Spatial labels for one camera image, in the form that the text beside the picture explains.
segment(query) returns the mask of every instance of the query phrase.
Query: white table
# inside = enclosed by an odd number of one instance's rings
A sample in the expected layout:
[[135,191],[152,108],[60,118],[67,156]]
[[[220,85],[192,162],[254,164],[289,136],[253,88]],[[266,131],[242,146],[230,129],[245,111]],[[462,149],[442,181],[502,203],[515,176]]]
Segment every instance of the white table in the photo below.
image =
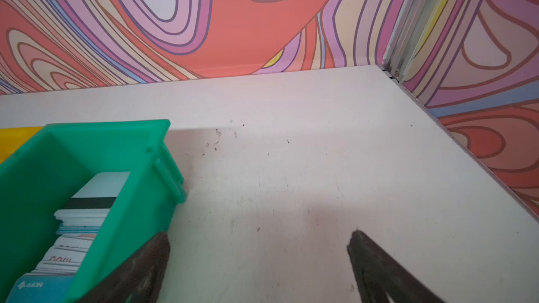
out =
[[359,302],[367,232],[447,302],[536,302],[539,225],[376,66],[0,97],[0,126],[168,118],[160,302]]

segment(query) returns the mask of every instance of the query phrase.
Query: colorful patterned wall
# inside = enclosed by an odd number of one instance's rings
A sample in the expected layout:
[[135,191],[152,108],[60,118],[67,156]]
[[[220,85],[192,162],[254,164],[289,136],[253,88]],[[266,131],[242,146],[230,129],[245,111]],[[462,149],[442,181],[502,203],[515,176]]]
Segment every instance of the colorful patterned wall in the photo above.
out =
[[404,83],[537,214],[538,52],[539,0],[448,0]]
[[0,0],[0,94],[381,63],[403,0]]

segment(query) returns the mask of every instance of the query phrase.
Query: bin handle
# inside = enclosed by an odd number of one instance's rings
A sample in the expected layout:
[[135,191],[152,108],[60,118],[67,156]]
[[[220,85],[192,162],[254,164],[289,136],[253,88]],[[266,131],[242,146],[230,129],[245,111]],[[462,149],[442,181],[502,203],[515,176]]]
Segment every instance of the bin handle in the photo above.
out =
[[185,202],[185,198],[187,198],[187,193],[183,189],[183,186],[174,182],[174,180],[166,170],[165,165],[161,163],[161,160],[159,158],[154,161],[154,166],[157,170],[158,175],[165,182],[165,186],[172,192],[174,199],[178,203]]

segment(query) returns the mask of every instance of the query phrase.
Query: green bin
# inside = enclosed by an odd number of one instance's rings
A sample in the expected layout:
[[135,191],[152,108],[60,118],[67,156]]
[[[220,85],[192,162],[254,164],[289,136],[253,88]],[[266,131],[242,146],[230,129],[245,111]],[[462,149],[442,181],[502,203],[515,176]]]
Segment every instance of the green bin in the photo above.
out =
[[64,302],[97,285],[184,202],[183,177],[163,139],[168,120],[50,124],[0,164],[0,301],[58,237],[54,212],[99,172],[130,171]]

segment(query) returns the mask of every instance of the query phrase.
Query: black stripe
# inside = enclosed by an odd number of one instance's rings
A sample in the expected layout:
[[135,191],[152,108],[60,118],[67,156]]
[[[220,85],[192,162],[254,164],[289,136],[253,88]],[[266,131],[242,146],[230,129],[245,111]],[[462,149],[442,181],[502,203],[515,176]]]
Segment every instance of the black stripe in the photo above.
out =
[[71,198],[63,209],[104,209],[111,208],[116,197],[108,198]]

